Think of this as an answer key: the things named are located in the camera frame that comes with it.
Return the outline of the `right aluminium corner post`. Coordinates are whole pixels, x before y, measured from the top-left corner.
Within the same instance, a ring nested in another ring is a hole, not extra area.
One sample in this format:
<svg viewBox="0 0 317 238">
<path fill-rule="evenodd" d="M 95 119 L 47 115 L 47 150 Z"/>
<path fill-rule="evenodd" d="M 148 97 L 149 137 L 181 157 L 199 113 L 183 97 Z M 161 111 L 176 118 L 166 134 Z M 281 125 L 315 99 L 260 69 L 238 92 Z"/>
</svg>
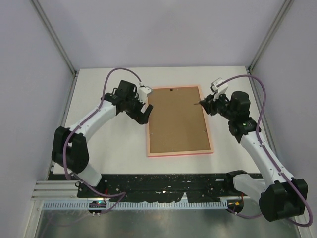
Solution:
<svg viewBox="0 0 317 238">
<path fill-rule="evenodd" d="M 276 32 L 278 31 L 280 25 L 282 24 L 284 18 L 286 17 L 288 11 L 292 7 L 294 0 L 284 0 L 279 11 L 273 19 L 265 37 L 263 38 L 255 56 L 253 57 L 250 65 L 247 67 L 247 71 L 252 73 L 252 71 L 256 68 L 259 60 L 263 56 L 265 50 L 269 46 L 270 42 L 273 40 Z"/>
</svg>

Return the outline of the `left aluminium corner post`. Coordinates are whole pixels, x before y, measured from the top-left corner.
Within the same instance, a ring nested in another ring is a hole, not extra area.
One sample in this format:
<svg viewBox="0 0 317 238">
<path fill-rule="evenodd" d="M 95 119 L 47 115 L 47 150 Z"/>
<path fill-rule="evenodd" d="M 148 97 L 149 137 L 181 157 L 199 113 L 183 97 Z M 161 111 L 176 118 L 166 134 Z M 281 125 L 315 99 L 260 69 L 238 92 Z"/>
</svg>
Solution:
<svg viewBox="0 0 317 238">
<path fill-rule="evenodd" d="M 73 66 L 69 56 L 65 48 L 63 47 L 57 33 L 55 32 L 53 25 L 51 24 L 47 14 L 45 13 L 43 7 L 41 6 L 38 0 L 30 0 L 31 5 L 33 6 L 35 12 L 38 14 L 41 22 L 43 23 L 46 31 L 48 32 L 49 36 L 51 37 L 53 43 L 55 44 L 58 52 L 60 53 L 61 57 L 63 58 L 64 62 L 66 63 L 68 69 L 70 70 L 73 76 L 76 75 L 77 70 Z"/>
</svg>

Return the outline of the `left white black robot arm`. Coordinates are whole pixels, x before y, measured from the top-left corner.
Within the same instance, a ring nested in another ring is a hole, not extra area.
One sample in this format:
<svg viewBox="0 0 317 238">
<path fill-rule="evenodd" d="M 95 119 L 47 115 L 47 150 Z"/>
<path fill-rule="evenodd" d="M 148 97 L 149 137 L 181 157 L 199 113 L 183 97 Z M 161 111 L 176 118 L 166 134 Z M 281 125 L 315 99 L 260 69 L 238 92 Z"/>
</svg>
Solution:
<svg viewBox="0 0 317 238">
<path fill-rule="evenodd" d="M 105 93 L 100 104 L 83 119 L 70 127 L 60 126 L 55 130 L 52 161 L 64 168 L 67 178 L 73 172 L 94 197 L 105 195 L 106 181 L 89 162 L 88 141 L 119 113 L 126 113 L 140 125 L 147 124 L 153 106 L 145 103 L 151 93 L 148 86 L 121 80 L 119 86 L 111 93 Z"/>
</svg>

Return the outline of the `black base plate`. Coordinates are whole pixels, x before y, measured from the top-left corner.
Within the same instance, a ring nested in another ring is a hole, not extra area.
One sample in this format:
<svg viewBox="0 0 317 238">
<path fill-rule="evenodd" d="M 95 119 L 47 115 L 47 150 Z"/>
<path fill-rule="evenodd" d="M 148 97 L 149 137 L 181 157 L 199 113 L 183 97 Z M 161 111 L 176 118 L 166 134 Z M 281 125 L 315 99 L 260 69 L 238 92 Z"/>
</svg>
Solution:
<svg viewBox="0 0 317 238">
<path fill-rule="evenodd" d="M 230 189 L 226 174 L 103 174 L 103 194 L 125 192 L 122 202 L 172 203 L 186 195 L 190 203 L 218 202 L 221 197 L 241 196 Z"/>
</svg>

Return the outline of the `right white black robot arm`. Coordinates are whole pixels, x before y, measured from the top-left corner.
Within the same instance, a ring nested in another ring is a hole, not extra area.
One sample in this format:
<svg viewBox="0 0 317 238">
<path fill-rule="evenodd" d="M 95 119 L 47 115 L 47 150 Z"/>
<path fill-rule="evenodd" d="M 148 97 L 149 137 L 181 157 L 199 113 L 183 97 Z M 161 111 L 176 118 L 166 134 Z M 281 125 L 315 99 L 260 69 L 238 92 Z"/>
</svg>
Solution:
<svg viewBox="0 0 317 238">
<path fill-rule="evenodd" d="M 233 92 L 230 99 L 225 94 L 208 95 L 199 104 L 208 115 L 219 114 L 228 120 L 230 133 L 251 156 L 264 179 L 261 183 L 243 170 L 229 172 L 225 192 L 246 194 L 258 203 L 270 222 L 303 215 L 308 185 L 304 179 L 294 178 L 265 142 L 257 122 L 250 117 L 249 95 L 242 91 Z"/>
</svg>

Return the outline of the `aluminium front rail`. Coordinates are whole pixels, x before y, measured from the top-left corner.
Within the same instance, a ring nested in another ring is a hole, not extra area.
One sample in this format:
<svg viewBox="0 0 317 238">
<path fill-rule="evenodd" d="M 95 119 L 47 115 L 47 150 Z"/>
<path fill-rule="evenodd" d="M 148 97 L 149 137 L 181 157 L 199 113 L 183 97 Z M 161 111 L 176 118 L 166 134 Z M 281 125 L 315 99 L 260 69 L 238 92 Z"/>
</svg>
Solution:
<svg viewBox="0 0 317 238">
<path fill-rule="evenodd" d="M 100 195 L 94 193 L 79 181 L 62 180 L 61 175 L 54 175 L 52 180 L 37 181 L 32 198 L 34 199 L 84 199 L 100 198 Z M 234 189 L 233 185 L 226 179 L 229 188 Z"/>
</svg>

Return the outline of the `aluminium corner post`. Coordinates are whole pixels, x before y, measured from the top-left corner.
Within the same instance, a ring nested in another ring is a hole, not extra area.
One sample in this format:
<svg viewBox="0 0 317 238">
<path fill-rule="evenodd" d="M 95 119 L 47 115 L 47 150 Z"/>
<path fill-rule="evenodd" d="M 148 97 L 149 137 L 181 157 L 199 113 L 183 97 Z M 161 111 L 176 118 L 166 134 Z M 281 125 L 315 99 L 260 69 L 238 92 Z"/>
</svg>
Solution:
<svg viewBox="0 0 317 238">
<path fill-rule="evenodd" d="M 265 37 L 263 38 L 255 56 L 253 57 L 250 65 L 247 67 L 247 71 L 252 73 L 252 71 L 256 68 L 259 60 L 263 56 L 265 50 L 269 46 L 270 42 L 273 40 L 276 32 L 278 31 L 280 25 L 282 24 L 284 18 L 286 17 L 288 11 L 292 7 L 294 0 L 284 0 L 279 11 L 273 19 Z"/>
<path fill-rule="evenodd" d="M 48 32 L 49 36 L 51 37 L 53 43 L 55 44 L 58 52 L 60 53 L 61 57 L 63 58 L 64 62 L 66 63 L 68 69 L 70 70 L 73 76 L 76 75 L 77 70 L 73 66 L 69 56 L 65 48 L 63 47 L 57 33 L 55 32 L 53 25 L 51 24 L 47 14 L 45 13 L 43 7 L 41 6 L 38 0 L 30 0 L 31 5 L 33 6 L 35 12 L 38 14 L 41 22 L 43 23 L 46 31 Z"/>
</svg>

